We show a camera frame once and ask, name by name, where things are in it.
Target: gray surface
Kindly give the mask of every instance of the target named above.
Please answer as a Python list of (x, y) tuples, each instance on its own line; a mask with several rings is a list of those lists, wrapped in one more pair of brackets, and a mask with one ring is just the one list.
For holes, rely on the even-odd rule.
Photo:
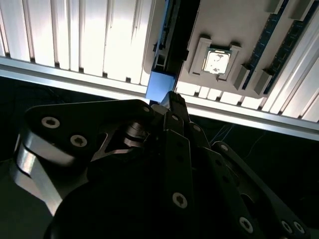
[[(212, 45), (227, 47), (232, 42), (238, 42), (242, 47), (238, 52), (229, 78), (236, 78), (239, 66), (246, 63), (255, 47), (256, 42), (265, 26), (269, 13), (265, 11), (268, 0), (203, 0), (194, 26), (192, 37), (188, 46), (188, 59), (184, 63), (181, 76), (182, 82), (205, 86), (236, 93), (232, 84), (225, 84), (216, 80), (216, 75), (207, 77), (194, 77), (189, 74), (200, 35), (211, 37)], [(258, 95), (251, 91), (249, 96)]]
[(273, 77), (272, 75), (269, 75), (266, 71), (263, 71), (255, 87), (255, 92), (258, 95), (262, 95), (264, 93), (272, 77)]
[(248, 70), (246, 67), (243, 65), (240, 66), (239, 73), (237, 75), (236, 80), (234, 80), (234, 87), (236, 89), (241, 89), (243, 87), (243, 84), (245, 83), (245, 80), (249, 74), (250, 70)]
[(319, 95), (313, 101), (303, 116), (303, 120), (319, 121)]
[(23, 138), (22, 140), (26, 142), (26, 146), (20, 144), (16, 164), (21, 171), (30, 177), (32, 182), (30, 182), (28, 178), (26, 180), (24, 177), (21, 177), (18, 168), (12, 167), (11, 174), (18, 175), (18, 177), (14, 177), (15, 183), (43, 200), (51, 214), (54, 215), (63, 198), (66, 197), (69, 192), (88, 181), (86, 178), (86, 170), (79, 176), (60, 175), (56, 174), (55, 171), (49, 173), (45, 164), (41, 163), (30, 151), (37, 152), (39, 153), (38, 155), (42, 155), (44, 159), (60, 166), (64, 158), (66, 158), (67, 163), (63, 163), (62, 166), (67, 166), (70, 161), (70, 155), (63, 154), (51, 144), (45, 145), (39, 143), (42, 142), (42, 139), (37, 137)]
[(52, 216), (44, 202), (18, 187), (0, 166), (0, 238), (42, 239)]
[(314, 1), (315, 0), (299, 0), (294, 12), (291, 14), (291, 18), (303, 21)]
[(277, 14), (284, 0), (269, 0), (266, 8), (267, 12)]
[[(307, 74), (312, 68), (316, 70), (315, 62), (319, 56), (319, 12), (316, 14), (306, 29), (304, 35), (300, 38), (298, 46), (281, 72), (278, 81), (269, 95), (263, 111), (269, 111), (278, 114), (282, 108), (291, 105), (291, 108), (299, 108), (298, 104), (305, 105), (305, 101), (309, 101), (311, 95), (308, 95), (308, 90), (319, 88), (319, 81), (314, 81), (311, 85), (307, 80), (313, 79), (307, 77)], [(294, 97), (295, 92), (304, 91), (305, 98)]]
[[(290, 103), (287, 105), (283, 111), (284, 116), (291, 116), (297, 118), (303, 115), (303, 110), (307, 109), (307, 104), (312, 104), (314, 99), (319, 95), (319, 58), (312, 66), (311, 70), (308, 72), (303, 83), (300, 85), (299, 89), (296, 91), (294, 97), (291, 99)], [(319, 120), (318, 109), (313, 109), (313, 121)]]
[(15, 163), (10, 165), (10, 176), (16, 185), (43, 201), (42, 195), (33, 180), (22, 173)]

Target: blue block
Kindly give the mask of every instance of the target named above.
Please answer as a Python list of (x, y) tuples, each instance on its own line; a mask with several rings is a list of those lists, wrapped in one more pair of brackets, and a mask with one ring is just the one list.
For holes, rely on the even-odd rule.
[(174, 76), (152, 71), (146, 98), (152, 101), (161, 102), (167, 92), (172, 91), (174, 87)]

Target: metal frame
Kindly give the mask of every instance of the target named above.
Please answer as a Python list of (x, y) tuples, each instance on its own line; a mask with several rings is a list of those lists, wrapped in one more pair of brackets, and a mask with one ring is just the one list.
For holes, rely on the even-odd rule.
[(0, 76), (117, 100), (146, 103), (146, 87), (0, 57)]
[(3, 1), (0, 11), (1, 56), (147, 86), (164, 1)]

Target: white panel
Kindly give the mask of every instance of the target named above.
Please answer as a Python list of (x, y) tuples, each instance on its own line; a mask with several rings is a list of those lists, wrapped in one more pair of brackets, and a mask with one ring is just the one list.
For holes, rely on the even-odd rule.
[(4, 30), (4, 24), (2, 20), (2, 14), (0, 9), (0, 33), (1, 33), (1, 56), (5, 56), (6, 53), (9, 53), (8, 44), (6, 41), (6, 35)]
[(35, 62), (54, 66), (50, 0), (28, 0)]
[(222, 93), (222, 91), (220, 91), (220, 90), (210, 89), (207, 98), (209, 100), (215, 101), (217, 99), (217, 97), (220, 97), (221, 93)]
[(317, 59), (316, 63), (305, 77), (286, 109), (283, 111), (284, 116), (297, 118), (302, 114), (303, 109), (307, 106), (307, 103), (311, 101), (313, 95), (318, 94), (318, 75), (319, 59)]
[(286, 63), (274, 89), (270, 93), (263, 111), (278, 114), (295, 87), (300, 83), (308, 66), (314, 63), (319, 52), (319, 11), (315, 13), (306, 32)]
[(221, 96), (220, 101), (232, 105), (238, 104), (238, 102), (241, 99), (241, 95), (229, 93), (229, 92), (224, 92), (223, 95)]
[(79, 67), (84, 68), (85, 0), (79, 0)]
[(311, 104), (311, 106), (308, 108), (306, 113), (303, 116), (303, 120), (309, 120), (313, 122), (319, 121), (319, 95), (317, 95), (315, 101)]
[(104, 72), (108, 78), (125, 81), (131, 77), (131, 42), (136, 0), (110, 0), (110, 21), (104, 56)]
[(2, 21), (2, 15), (1, 15), (1, 10), (0, 10), (0, 56), (5, 56), (5, 48), (4, 48), (4, 41), (6, 41), (5, 39), (5, 31), (3, 28), (3, 21)]
[(143, 57), (146, 52), (146, 45), (150, 33), (149, 25), (152, 22), (154, 0), (137, 0), (140, 4), (140, 11), (136, 12), (131, 46), (130, 72), (131, 83), (139, 84), (143, 69)]
[(198, 97), (206, 99), (207, 96), (208, 96), (208, 93), (209, 93), (209, 88), (208, 87), (201, 87)]
[(105, 29), (106, 0), (85, 1), (84, 48), (82, 48), (82, 65), (84, 73), (102, 76)]
[(22, 0), (23, 12), (24, 12), (24, 22), (26, 29), (26, 36), (28, 38), (29, 45), (29, 54), (30, 58), (34, 59), (34, 49), (33, 49), (33, 40), (32, 40), (32, 32), (31, 32), (31, 24), (30, 24), (30, 12), (27, 0)]
[(195, 95), (195, 92), (199, 92), (200, 86), (189, 84), (185, 82), (178, 82), (176, 92), (180, 94), (186, 94), (193, 96)]
[(251, 97), (245, 97), (241, 106), (257, 110), (263, 100), (264, 98), (255, 99)]
[(61, 69), (70, 69), (68, 0), (55, 0), (56, 47)]
[(70, 0), (70, 69), (79, 71), (79, 0)]
[(141, 76), (141, 85), (142, 86), (148, 86), (149, 85), (150, 75), (151, 75), (150, 73), (148, 73), (147, 71), (145, 71), (143, 69), (142, 76)]
[(22, 1), (2, 0), (0, 8), (11, 58), (30, 61)]
[(317, 89), (317, 91), (315, 92), (315, 94), (311, 97), (311, 99), (309, 100), (309, 102), (306, 104), (306, 106), (304, 107), (304, 109), (301, 111), (299, 117), (302, 117), (305, 115), (305, 113), (307, 111), (309, 111), (309, 108), (311, 108), (311, 106), (314, 104), (314, 102), (316, 101), (317, 97), (319, 96), (319, 87)]

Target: bolt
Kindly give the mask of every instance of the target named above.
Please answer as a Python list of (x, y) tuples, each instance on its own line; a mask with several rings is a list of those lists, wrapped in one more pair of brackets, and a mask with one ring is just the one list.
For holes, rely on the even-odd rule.
[(173, 194), (173, 202), (180, 208), (185, 209), (187, 207), (187, 200), (185, 196), (181, 193)]
[(41, 120), (41, 123), (44, 127), (47, 128), (58, 128), (60, 126), (60, 121), (53, 117), (44, 117)]
[(200, 132), (200, 127), (198, 127), (197, 125), (194, 125), (193, 127), (196, 131)]
[(248, 221), (245, 217), (241, 217), (239, 219), (239, 224), (246, 232), (250, 234), (254, 232), (253, 226), (251, 225), (250, 221)]
[(224, 151), (226, 151), (226, 152), (228, 151), (228, 148), (227, 148), (224, 144), (221, 144), (220, 147), (221, 147), (222, 150), (224, 150)]
[(293, 230), (288, 225), (288, 223), (286, 223), (285, 221), (281, 221), (281, 224), (284, 226), (284, 229), (286, 229), (286, 231), (288, 231), (289, 233), (293, 233)]
[(295, 225), (295, 227), (296, 227), (302, 234), (305, 234), (305, 233), (306, 233), (305, 230), (304, 230), (304, 228), (303, 228), (299, 223), (294, 222), (294, 225)]
[(71, 144), (73, 144), (76, 147), (84, 147), (88, 144), (88, 141), (85, 137), (80, 135), (74, 135), (70, 138)]
[(150, 109), (145, 107), (145, 106), (143, 107), (143, 110), (146, 111), (146, 112), (150, 112)]

